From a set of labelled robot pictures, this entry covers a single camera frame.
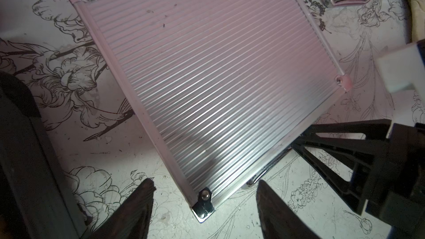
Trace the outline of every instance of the dark object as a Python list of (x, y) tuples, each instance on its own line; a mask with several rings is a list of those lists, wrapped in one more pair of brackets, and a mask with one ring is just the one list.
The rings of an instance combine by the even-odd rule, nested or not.
[(212, 195), (207, 187), (199, 192), (198, 202), (192, 207), (199, 222), (206, 220), (215, 211), (215, 208), (211, 204)]
[(146, 239), (154, 191), (153, 181), (145, 179), (89, 239)]
[(258, 183), (257, 207), (264, 239), (319, 239), (264, 180)]
[(270, 169), (272, 169), (283, 157), (285, 157), (291, 148), (286, 148), (279, 155), (274, 158), (271, 162), (269, 162), (265, 167), (263, 167), (260, 171), (258, 171), (251, 179), (249, 179), (246, 183), (247, 187), (251, 187), (253, 184), (257, 183), (260, 178), (267, 173)]
[[(391, 121), (310, 126), (291, 147), (357, 214), (366, 212), (393, 226), (392, 238), (420, 238), (425, 213), (425, 129)], [(317, 133), (363, 133), (364, 140), (320, 137)], [(320, 148), (353, 170), (349, 182), (305, 147)]]
[(416, 46), (418, 47), (419, 54), (421, 55), (422, 62), (425, 65), (425, 39), (420, 40), (416, 43)]
[(87, 230), (31, 92), (0, 72), (1, 214), (16, 238), (77, 239)]

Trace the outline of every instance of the floral line drawing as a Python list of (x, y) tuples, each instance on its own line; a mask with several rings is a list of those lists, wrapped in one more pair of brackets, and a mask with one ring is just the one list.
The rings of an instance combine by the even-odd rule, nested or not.
[(323, 6), (320, 2), (314, 0), (304, 0), (304, 3), (307, 5), (311, 15), (316, 21), (317, 26), (319, 26), (321, 31), (326, 30), (326, 24), (321, 18), (325, 14), (326, 7)]
[(394, 19), (392, 13), (400, 21), (408, 19), (408, 4), (406, 0), (387, 0), (390, 8), (388, 12), (382, 11), (383, 0), (373, 0), (370, 5), (364, 5), (357, 10), (359, 23), (367, 27), (378, 27), (381, 22)]
[(425, 110), (422, 104), (422, 100), (416, 91), (413, 92), (413, 101), (415, 102), (412, 106), (412, 120), (413, 123), (425, 123)]
[(92, 232), (147, 178), (145, 173), (134, 170), (127, 180), (129, 183), (120, 189), (113, 185), (110, 173), (91, 166), (74, 168), (64, 174), (84, 217), (84, 223)]
[(10, 58), (0, 57), (0, 71), (13, 74), (16, 72), (16, 65)]
[(124, 117), (120, 120), (117, 120), (115, 122), (115, 124), (110, 125), (110, 126), (106, 127), (104, 130), (87, 137), (83, 141), (91, 141), (91, 140), (94, 140), (95, 138), (98, 138), (98, 137), (106, 134), (107, 132), (109, 132), (109, 130), (112, 130), (115, 127), (119, 126), (120, 124), (124, 123), (127, 119), (129, 119), (130, 117), (132, 117), (135, 114), (133, 109), (131, 109), (131, 106), (128, 103), (127, 99), (123, 100), (123, 102), (121, 103), (120, 108), (118, 109), (117, 113), (123, 114)]
[[(84, 47), (84, 46), (92, 46), (92, 45), (94, 45), (94, 42), (93, 41), (90, 41), (90, 42), (87, 42), (87, 43), (85, 43), (85, 44), (82, 44), (82, 45), (79, 45), (79, 46), (77, 46), (77, 47), (75, 47), (75, 48), (72, 48), (72, 49), (70, 49), (70, 50), (68, 50), (68, 51), (65, 51), (65, 52), (62, 52), (62, 53), (58, 53), (57, 55), (56, 55), (56, 58), (60, 58), (60, 57), (62, 57), (62, 56), (66, 56), (66, 55), (69, 55), (69, 54), (71, 54), (75, 49), (77, 49), (77, 48), (79, 48), (79, 47)], [(37, 53), (35, 52), (35, 51), (33, 51), (33, 50), (27, 50), (27, 51), (12, 51), (12, 52), (5, 52), (4, 54), (6, 54), (6, 56), (15, 56), (15, 55), (20, 55), (19, 57), (20, 58), (31, 58), (31, 56), (29, 56), (29, 55), (37, 55)], [(33, 68), (35, 68), (35, 66), (34, 65), (29, 65), (29, 66), (27, 66), (27, 67), (25, 67), (25, 68), (23, 68), (23, 69), (21, 69), (21, 70), (19, 70), (19, 71), (17, 71), (17, 72), (15, 72), (13, 75), (14, 76), (16, 76), (16, 75), (18, 75), (18, 74), (20, 74), (20, 73), (24, 73), (24, 72), (28, 72), (28, 71), (30, 71), (31, 69), (33, 69)]]
[(90, 128), (114, 125), (126, 117), (124, 112), (99, 109), (90, 99), (93, 96), (88, 92), (97, 87), (98, 77), (107, 68), (100, 52), (89, 46), (93, 42), (62, 53), (37, 44), (10, 41), (0, 44), (2, 49), (8, 49), (1, 52), (1, 65), (6, 64), (9, 73), (15, 69), (9, 59), (32, 60), (31, 66), (14, 75), (31, 90), (46, 130), (55, 129), (73, 112), (78, 112), (81, 123)]
[[(368, 57), (368, 68), (366, 72), (363, 74), (363, 76), (359, 76), (359, 67), (360, 67), (360, 56), (364, 52), (364, 50), (368, 50), (369, 54)], [(382, 78), (378, 72), (378, 69), (375, 65), (375, 54), (379, 53), (378, 50), (373, 46), (370, 36), (366, 32), (363, 32), (360, 36), (360, 40), (358, 44), (356, 45), (355, 49), (346, 57), (342, 58), (340, 60), (340, 63), (345, 64), (347, 63), (348, 66), (346, 67), (346, 72), (350, 74), (353, 82), (353, 88), (358, 89), (364, 87), (367, 83), (369, 83), (369, 80), (372, 80), (372, 91), (373, 91), (373, 98), (370, 105), (363, 111), (360, 119), (361, 120), (369, 120), (369, 119), (377, 119), (377, 118), (389, 118), (386, 114), (383, 114), (379, 111), (377, 105), (376, 105), (376, 96), (377, 94), (383, 95), (385, 97), (385, 102), (387, 105), (395, 110), (394, 108), (394, 102), (393, 98), (390, 93), (385, 89), (383, 85)], [(351, 97), (348, 100), (343, 100), (341, 104), (347, 105), (346, 107), (351, 108), (350, 111), (348, 111), (348, 114), (346, 116), (346, 120), (349, 117), (349, 114), (351, 111), (357, 111), (359, 112), (360, 107), (357, 105), (358, 96), (353, 97), (351, 93)]]
[[(325, 151), (317, 151), (317, 158), (331, 168), (334, 172), (338, 173), (337, 165), (340, 162), (332, 157)], [(291, 210), (297, 213), (300, 209), (304, 208), (307, 203), (315, 201), (318, 190), (325, 189), (328, 184), (317, 173), (315, 169), (310, 167), (310, 178), (300, 185), (296, 190), (291, 192), (291, 199), (288, 201), (288, 206)]]
[(34, 14), (53, 21), (62, 33), (72, 36), (74, 42), (90, 41), (91, 36), (69, 0), (39, 0), (32, 6)]
[(371, 223), (370, 220), (368, 220), (366, 218), (360, 218), (359, 216), (357, 216), (357, 215), (355, 215), (355, 214), (353, 214), (353, 213), (351, 213), (349, 211), (346, 211), (346, 210), (343, 210), (343, 211), (345, 213), (351, 214), (354, 217), (356, 217), (356, 219), (360, 222), (360, 228), (362, 228), (362, 231), (364, 232), (364, 234), (370, 234), (371, 233), (371, 231), (372, 231), (372, 223)]

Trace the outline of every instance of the ribbed aluminum panel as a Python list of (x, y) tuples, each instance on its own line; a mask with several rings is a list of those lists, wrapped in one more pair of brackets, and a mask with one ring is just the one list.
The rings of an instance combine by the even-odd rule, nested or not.
[(185, 178), (195, 196), (208, 187), (213, 204), (344, 93), (335, 80), (342, 72), (297, 0), (78, 4), (116, 78), (130, 84), (122, 88), (133, 108), (149, 114), (136, 111), (148, 134), (162, 136), (166, 148), (157, 148), (169, 170), (177, 164), (176, 182)]

